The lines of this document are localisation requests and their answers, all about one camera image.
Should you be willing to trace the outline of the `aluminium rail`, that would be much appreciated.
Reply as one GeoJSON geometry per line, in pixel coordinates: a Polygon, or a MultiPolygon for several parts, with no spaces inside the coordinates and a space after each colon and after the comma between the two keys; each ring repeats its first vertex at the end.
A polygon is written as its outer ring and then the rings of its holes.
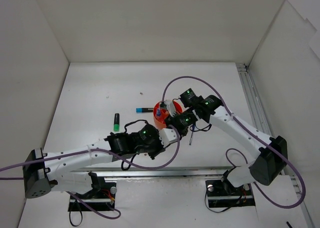
{"type": "Polygon", "coordinates": [[[231,166],[189,166],[189,167],[165,167],[157,170],[130,168],[123,171],[120,168],[95,168],[92,170],[75,170],[72,174],[95,173],[106,180],[132,180],[153,178],[188,178],[188,177],[221,177],[231,166]]]}
{"type": "MultiPolygon", "coordinates": [[[[265,111],[263,109],[261,99],[258,94],[258,90],[253,81],[251,73],[248,70],[248,67],[243,63],[235,63],[235,65],[236,65],[239,78],[241,81],[241,85],[245,94],[246,102],[249,107],[251,119],[255,127],[257,127],[258,130],[263,131],[264,133],[267,133],[268,135],[273,135],[273,132],[268,123],[265,111]]],[[[302,195],[302,185],[298,180],[297,175],[294,174],[293,171],[291,171],[289,168],[286,168],[284,171],[281,172],[281,174],[290,176],[292,187],[294,188],[297,198],[299,199],[302,195]]],[[[300,208],[303,213],[303,217],[304,217],[303,219],[306,222],[306,227],[315,228],[315,224],[313,222],[313,219],[310,216],[310,213],[305,204],[305,201],[303,201],[300,204],[300,208]]]]}

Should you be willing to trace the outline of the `front aluminium rail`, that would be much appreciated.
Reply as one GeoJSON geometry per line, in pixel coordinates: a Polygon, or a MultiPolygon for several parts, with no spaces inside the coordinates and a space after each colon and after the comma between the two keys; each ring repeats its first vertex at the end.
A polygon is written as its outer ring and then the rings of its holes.
{"type": "Polygon", "coordinates": [[[153,178],[188,178],[188,177],[221,177],[231,166],[189,166],[189,167],[165,167],[157,170],[130,168],[123,171],[120,168],[95,168],[92,170],[75,170],[72,174],[95,173],[106,180],[132,180],[153,178]]]}

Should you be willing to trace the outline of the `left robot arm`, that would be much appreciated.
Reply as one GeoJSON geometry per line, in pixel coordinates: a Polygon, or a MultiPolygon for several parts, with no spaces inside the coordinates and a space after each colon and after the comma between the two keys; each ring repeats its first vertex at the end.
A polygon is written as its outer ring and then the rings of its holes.
{"type": "Polygon", "coordinates": [[[154,159],[168,146],[179,141],[179,133],[173,128],[158,130],[146,124],[138,132],[111,133],[79,149],[57,153],[34,149],[22,166],[24,196],[34,199],[51,191],[66,191],[94,198],[100,192],[98,176],[92,172],[82,172],[81,169],[118,160],[128,161],[139,154],[147,154],[154,159]]]}

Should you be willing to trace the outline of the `blue cap black highlighter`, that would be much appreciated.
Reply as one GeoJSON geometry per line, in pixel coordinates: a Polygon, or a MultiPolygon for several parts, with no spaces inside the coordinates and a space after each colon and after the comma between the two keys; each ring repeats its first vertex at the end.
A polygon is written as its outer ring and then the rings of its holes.
{"type": "Polygon", "coordinates": [[[137,114],[141,114],[141,113],[152,113],[153,112],[153,108],[152,107],[138,107],[135,109],[137,114]]]}

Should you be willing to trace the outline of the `right aluminium rail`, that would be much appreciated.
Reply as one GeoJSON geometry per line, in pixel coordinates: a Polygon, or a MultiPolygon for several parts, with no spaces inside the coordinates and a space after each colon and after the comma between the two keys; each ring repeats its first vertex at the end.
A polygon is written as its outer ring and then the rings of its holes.
{"type": "MultiPolygon", "coordinates": [[[[251,73],[248,70],[248,67],[243,63],[235,63],[235,65],[236,65],[239,78],[241,81],[241,85],[245,94],[246,102],[249,107],[251,119],[255,127],[257,127],[258,130],[263,131],[264,133],[267,133],[268,135],[273,135],[273,132],[268,123],[265,111],[263,109],[261,99],[258,94],[258,90],[253,81],[251,73]]],[[[284,171],[281,172],[281,174],[290,176],[292,187],[294,188],[297,198],[299,199],[302,195],[302,185],[298,180],[297,175],[294,174],[293,171],[291,171],[289,168],[286,168],[284,171]]],[[[300,208],[303,213],[303,217],[304,217],[303,219],[306,222],[306,227],[315,228],[315,224],[313,222],[313,219],[310,216],[310,213],[305,204],[305,201],[303,201],[300,204],[300,208]]]]}

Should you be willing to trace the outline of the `blue ballpoint pen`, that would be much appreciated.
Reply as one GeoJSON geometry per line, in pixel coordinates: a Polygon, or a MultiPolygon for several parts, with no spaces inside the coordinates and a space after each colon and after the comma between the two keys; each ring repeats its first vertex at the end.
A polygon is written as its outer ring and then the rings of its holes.
{"type": "Polygon", "coordinates": [[[195,133],[195,128],[196,128],[196,124],[194,123],[191,127],[190,127],[190,131],[191,131],[191,135],[190,135],[190,139],[189,139],[189,145],[192,145],[193,142],[193,137],[194,137],[194,133],[195,133]]]}

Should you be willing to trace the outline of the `green cap black highlighter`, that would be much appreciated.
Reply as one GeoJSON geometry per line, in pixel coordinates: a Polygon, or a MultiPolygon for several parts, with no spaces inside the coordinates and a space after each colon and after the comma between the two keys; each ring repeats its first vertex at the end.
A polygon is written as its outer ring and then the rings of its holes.
{"type": "Polygon", "coordinates": [[[113,120],[113,131],[119,132],[119,130],[120,130],[120,114],[115,113],[114,120],[113,120]]]}

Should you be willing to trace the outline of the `orange round compartment organizer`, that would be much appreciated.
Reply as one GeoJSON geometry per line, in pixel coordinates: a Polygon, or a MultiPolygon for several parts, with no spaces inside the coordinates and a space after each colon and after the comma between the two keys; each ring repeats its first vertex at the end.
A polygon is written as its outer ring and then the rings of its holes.
{"type": "MultiPolygon", "coordinates": [[[[173,101],[175,108],[176,108],[176,113],[180,114],[183,112],[183,108],[181,107],[180,103],[177,101],[173,101]]],[[[164,129],[167,127],[166,123],[165,123],[165,118],[167,118],[169,116],[169,113],[166,111],[162,111],[161,110],[161,117],[160,118],[156,118],[156,111],[157,109],[160,108],[160,101],[158,103],[156,103],[156,105],[153,108],[153,121],[155,124],[155,127],[158,130],[164,129]]]]}

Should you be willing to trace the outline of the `clear bottle blue cap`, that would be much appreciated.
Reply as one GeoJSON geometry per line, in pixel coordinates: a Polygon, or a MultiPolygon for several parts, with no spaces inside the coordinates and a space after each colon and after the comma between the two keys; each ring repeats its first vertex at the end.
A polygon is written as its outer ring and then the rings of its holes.
{"type": "Polygon", "coordinates": [[[160,109],[160,108],[158,108],[158,109],[156,110],[155,117],[156,117],[156,118],[160,118],[160,117],[161,117],[161,115],[162,115],[162,113],[161,113],[161,109],[160,109]]]}

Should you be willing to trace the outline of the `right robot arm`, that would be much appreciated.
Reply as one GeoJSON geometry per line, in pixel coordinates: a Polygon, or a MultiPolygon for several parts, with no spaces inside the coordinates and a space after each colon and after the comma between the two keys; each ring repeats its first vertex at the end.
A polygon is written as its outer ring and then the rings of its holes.
{"type": "Polygon", "coordinates": [[[288,149],[283,137],[271,137],[229,114],[222,101],[214,95],[203,98],[188,89],[180,95],[180,100],[186,110],[167,116],[164,120],[167,126],[175,127],[180,136],[184,136],[189,126],[202,120],[224,131],[254,158],[252,163],[233,168],[224,174],[221,188],[225,193],[233,194],[245,183],[258,182],[268,186],[285,168],[283,159],[288,157],[288,149]]]}

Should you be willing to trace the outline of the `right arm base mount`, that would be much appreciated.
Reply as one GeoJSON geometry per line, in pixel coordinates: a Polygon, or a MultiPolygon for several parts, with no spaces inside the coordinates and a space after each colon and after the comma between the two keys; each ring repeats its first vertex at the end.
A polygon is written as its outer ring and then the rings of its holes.
{"type": "Polygon", "coordinates": [[[226,175],[232,170],[226,170],[223,174],[205,176],[205,207],[215,213],[225,213],[234,208],[255,207],[256,201],[253,189],[249,184],[233,187],[227,181],[226,175]]]}

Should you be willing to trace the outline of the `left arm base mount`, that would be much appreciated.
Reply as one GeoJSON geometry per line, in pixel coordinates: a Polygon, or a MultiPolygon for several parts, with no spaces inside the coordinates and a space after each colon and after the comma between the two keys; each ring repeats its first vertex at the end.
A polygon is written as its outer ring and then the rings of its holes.
{"type": "MultiPolygon", "coordinates": [[[[105,181],[101,176],[96,173],[90,172],[90,178],[92,179],[92,189],[84,194],[75,193],[75,195],[86,203],[90,208],[97,212],[112,211],[115,209],[116,192],[112,189],[117,189],[115,181],[105,181]]],[[[72,227],[79,227],[83,221],[83,212],[90,212],[83,203],[79,202],[74,197],[69,197],[68,205],[68,218],[72,227]],[[76,223],[73,222],[72,212],[78,212],[80,220],[76,223]]]]}

